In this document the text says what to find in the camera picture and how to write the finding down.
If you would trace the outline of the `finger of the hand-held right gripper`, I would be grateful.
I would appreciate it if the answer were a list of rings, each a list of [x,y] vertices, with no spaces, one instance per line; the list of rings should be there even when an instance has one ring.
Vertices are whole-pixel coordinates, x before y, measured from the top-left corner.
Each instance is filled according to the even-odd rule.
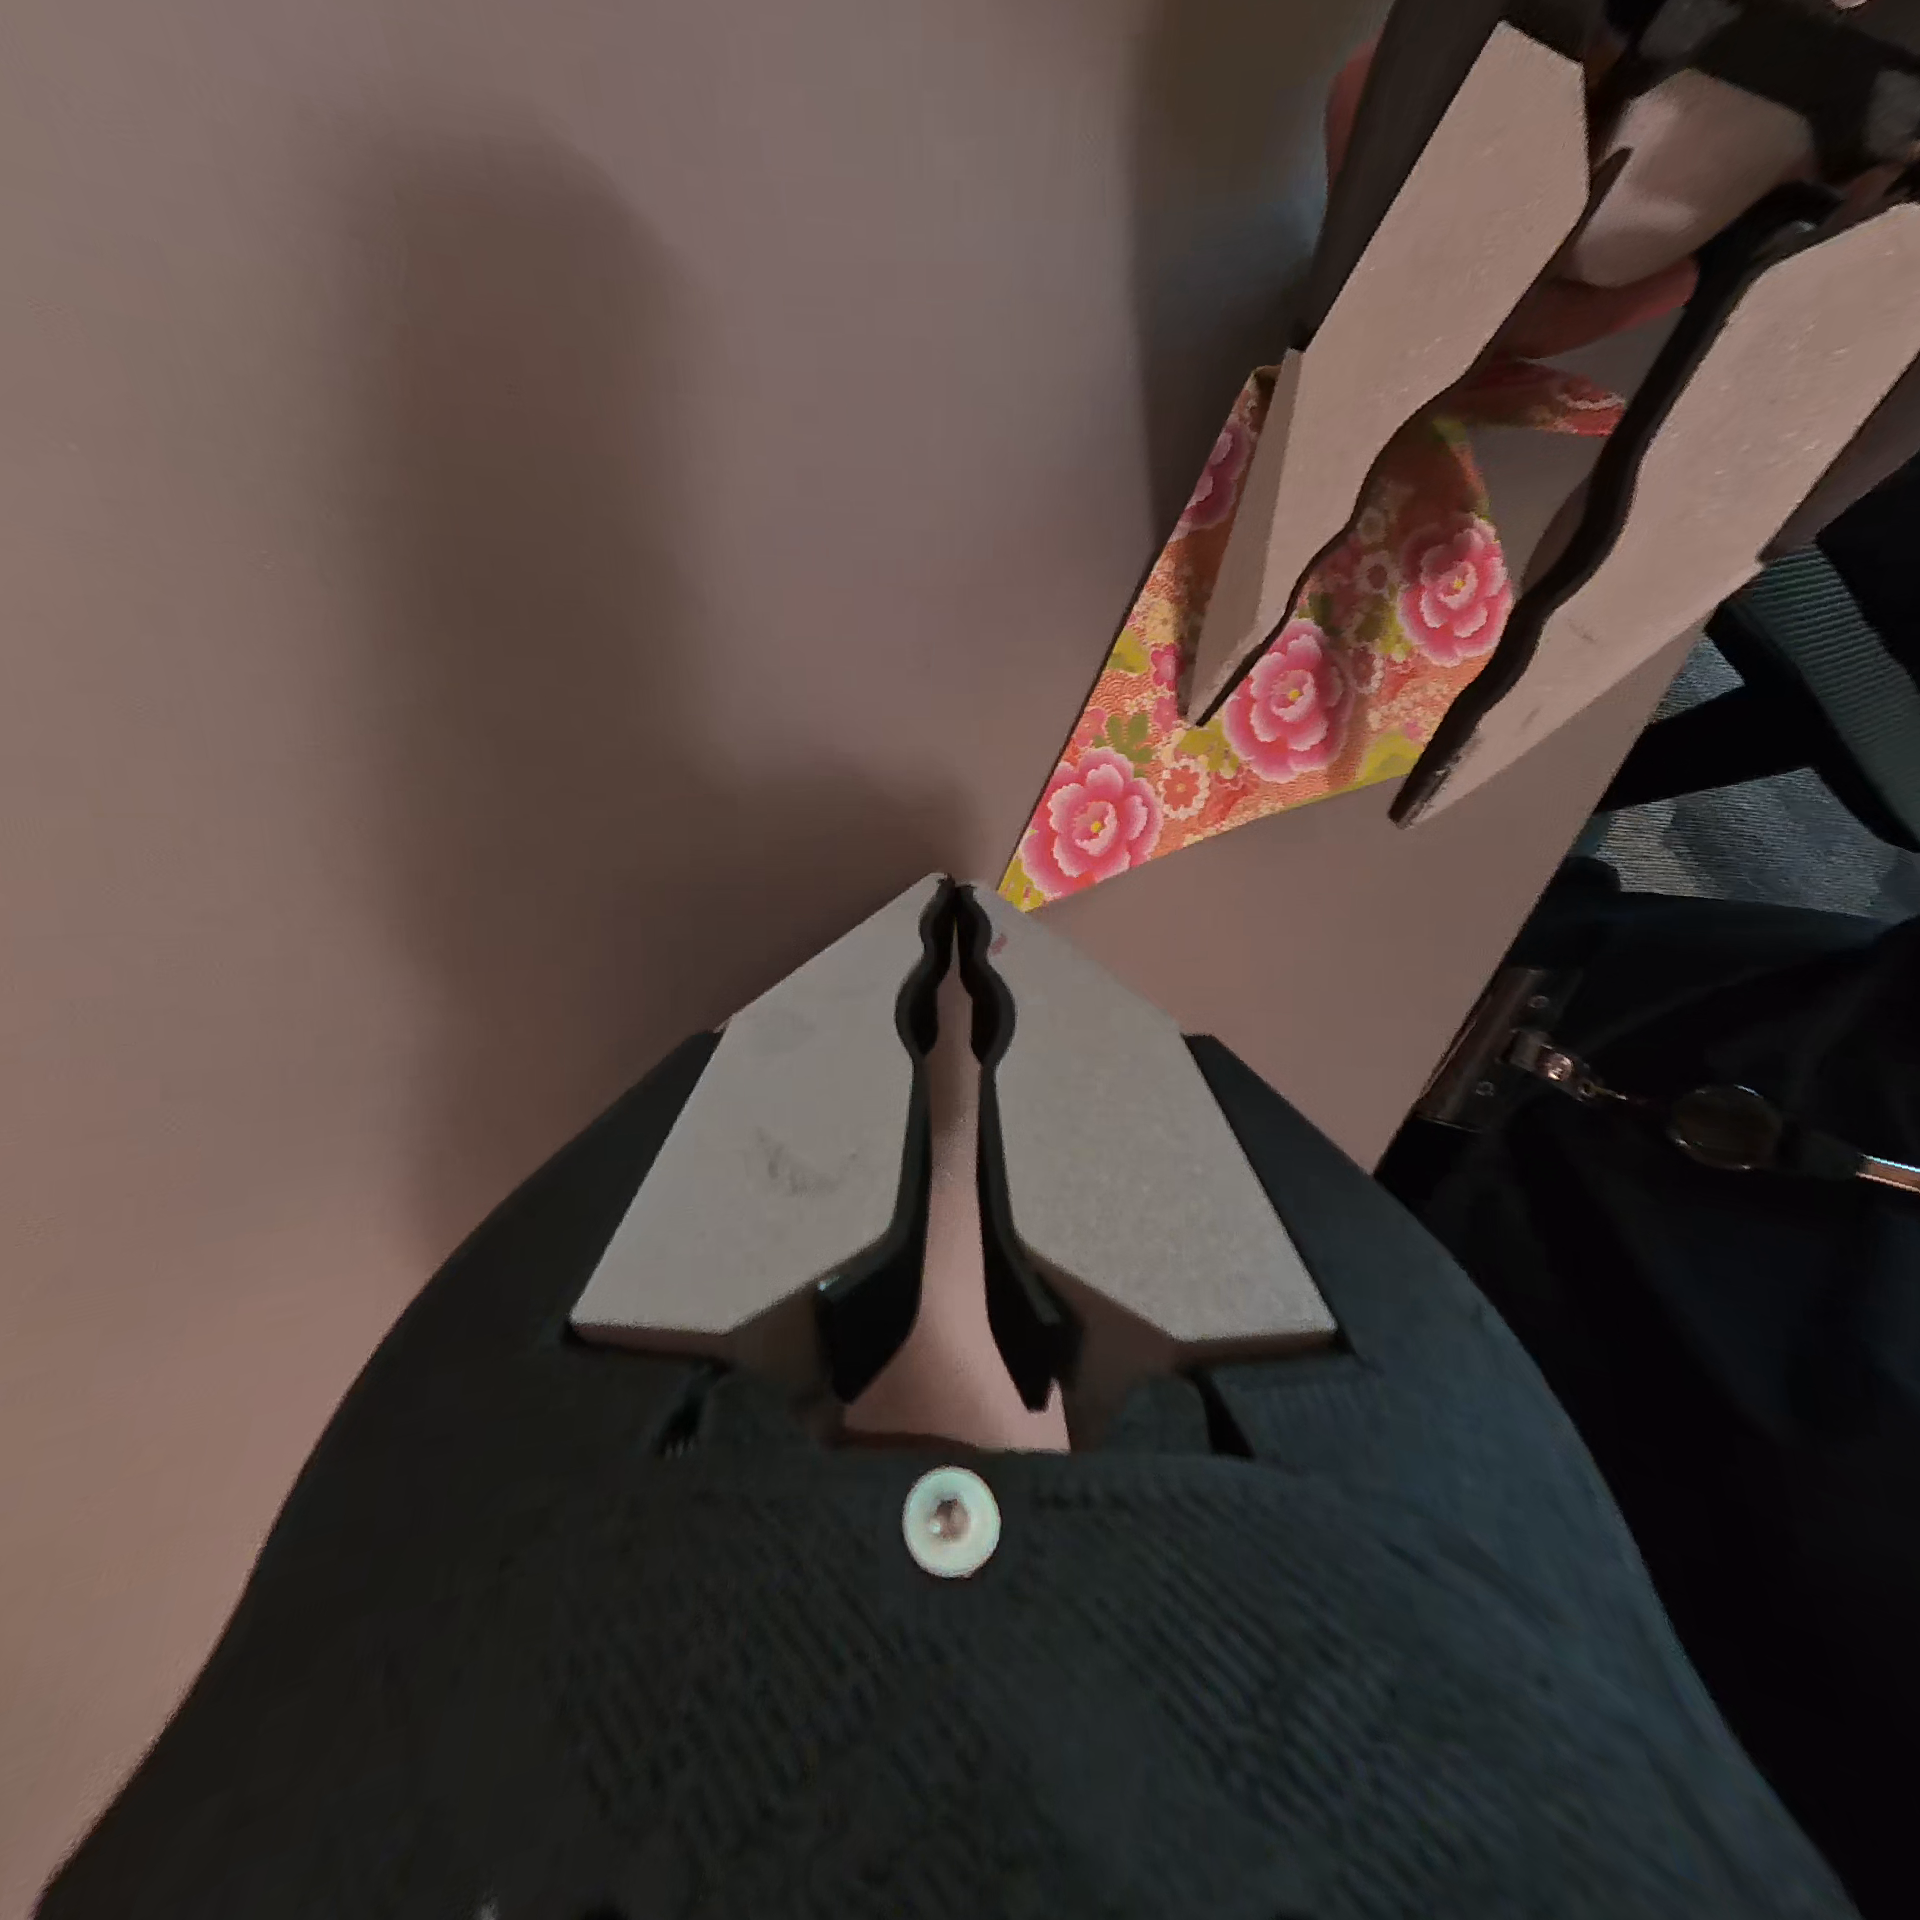
[[[1857,213],[1765,197],[1697,261],[1566,536],[1541,543],[1495,657],[1403,779],[1402,829],[1500,777],[1754,579],[1916,360],[1910,197]]]
[[[1403,424],[1458,385],[1590,199],[1585,2],[1383,23],[1195,643],[1206,721],[1285,626]]]

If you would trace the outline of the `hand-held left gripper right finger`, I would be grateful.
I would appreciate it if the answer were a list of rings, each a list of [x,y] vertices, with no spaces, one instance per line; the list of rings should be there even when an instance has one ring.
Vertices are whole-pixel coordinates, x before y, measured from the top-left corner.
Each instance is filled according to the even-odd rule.
[[[1033,916],[954,893],[983,1277],[1020,1400],[1325,1348],[1336,1319],[1181,1028]]]

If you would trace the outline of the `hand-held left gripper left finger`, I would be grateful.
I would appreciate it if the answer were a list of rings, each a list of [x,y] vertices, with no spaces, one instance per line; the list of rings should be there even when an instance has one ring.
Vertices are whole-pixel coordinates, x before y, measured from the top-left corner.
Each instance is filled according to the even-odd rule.
[[[930,875],[726,1023],[571,1312],[851,1406],[923,1298],[930,1054],[954,879]]]

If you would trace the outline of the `floral origami paper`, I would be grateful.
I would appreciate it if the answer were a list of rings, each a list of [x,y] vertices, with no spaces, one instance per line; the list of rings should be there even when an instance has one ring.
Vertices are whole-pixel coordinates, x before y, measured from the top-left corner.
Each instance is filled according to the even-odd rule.
[[[1252,373],[1040,791],[1001,901],[1033,912],[1262,817],[1405,776],[1500,643],[1517,574],[1472,427],[1602,442],[1621,397],[1502,356],[1409,424],[1210,721],[1189,667],[1279,370]]]

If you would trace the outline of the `person's right hand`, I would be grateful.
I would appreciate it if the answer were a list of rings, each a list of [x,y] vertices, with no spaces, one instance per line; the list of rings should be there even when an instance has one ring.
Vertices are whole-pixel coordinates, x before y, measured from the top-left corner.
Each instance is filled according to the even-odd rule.
[[[1333,79],[1325,108],[1327,186],[1340,179],[1347,157],[1356,108],[1381,36],[1365,41]],[[1495,356],[1550,358],[1607,342],[1668,316],[1696,290],[1697,261],[1681,257],[1660,271],[1624,286],[1589,286],[1554,271],[1536,281],[1510,313],[1493,343]]]

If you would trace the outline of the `metal badge reel clip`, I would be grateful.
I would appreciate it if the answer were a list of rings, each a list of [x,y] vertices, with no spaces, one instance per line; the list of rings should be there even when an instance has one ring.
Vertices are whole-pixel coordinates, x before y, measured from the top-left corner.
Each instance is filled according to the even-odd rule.
[[[1722,1083],[1649,1095],[1609,1085],[1552,1036],[1575,987],[1571,972],[1503,967],[1495,973],[1439,1058],[1411,1120],[1485,1133],[1523,1095],[1554,1092],[1577,1107],[1642,1120],[1710,1171],[1871,1185],[1916,1197],[1916,1166],[1873,1157],[1812,1127],[1752,1088]]]

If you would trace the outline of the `grey fabric seat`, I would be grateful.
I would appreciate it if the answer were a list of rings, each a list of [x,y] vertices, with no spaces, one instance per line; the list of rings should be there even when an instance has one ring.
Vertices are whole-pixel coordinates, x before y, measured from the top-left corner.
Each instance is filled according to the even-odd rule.
[[[1919,863],[1873,837],[1808,771],[1597,814],[1573,853],[1632,893],[1778,904],[1898,924]]]

